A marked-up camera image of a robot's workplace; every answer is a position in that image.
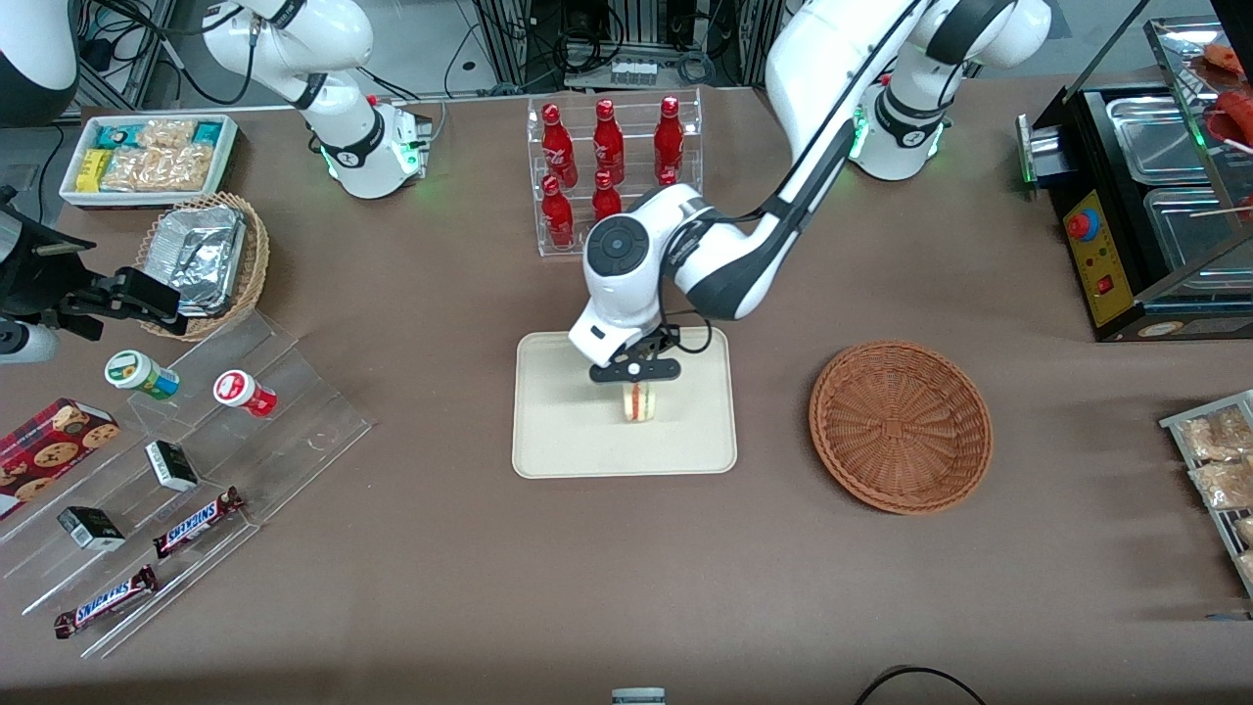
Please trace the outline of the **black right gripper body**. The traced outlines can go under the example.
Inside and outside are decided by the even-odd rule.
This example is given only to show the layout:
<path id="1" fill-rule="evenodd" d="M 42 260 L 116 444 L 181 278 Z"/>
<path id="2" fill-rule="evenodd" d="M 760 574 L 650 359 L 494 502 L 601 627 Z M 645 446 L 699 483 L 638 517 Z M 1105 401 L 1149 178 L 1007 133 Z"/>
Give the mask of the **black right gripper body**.
<path id="1" fill-rule="evenodd" d="M 3 230 L 3 317 L 23 324 L 63 324 L 71 316 L 96 312 L 98 275 L 80 258 L 96 244 L 23 215 L 13 207 L 14 197 L 18 192 L 1 197 L 3 222 L 18 225 Z"/>

